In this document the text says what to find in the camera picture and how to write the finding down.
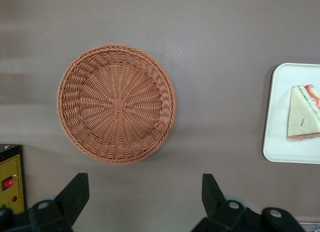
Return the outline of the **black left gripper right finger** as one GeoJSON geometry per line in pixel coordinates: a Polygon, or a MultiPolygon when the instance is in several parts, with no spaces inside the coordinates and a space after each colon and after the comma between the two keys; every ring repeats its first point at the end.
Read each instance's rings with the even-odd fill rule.
{"type": "Polygon", "coordinates": [[[193,231],[304,231],[284,209],[267,207],[258,214],[236,200],[227,200],[212,174],[202,175],[201,198],[206,217],[193,231]]]}

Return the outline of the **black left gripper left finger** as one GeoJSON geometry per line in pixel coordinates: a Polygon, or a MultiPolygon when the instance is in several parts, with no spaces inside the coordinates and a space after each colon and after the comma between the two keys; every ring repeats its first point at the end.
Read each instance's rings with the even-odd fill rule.
{"type": "Polygon", "coordinates": [[[1,231],[73,231],[90,197],[87,173],[78,173],[54,198],[44,199],[20,214],[0,209],[1,231]]]}

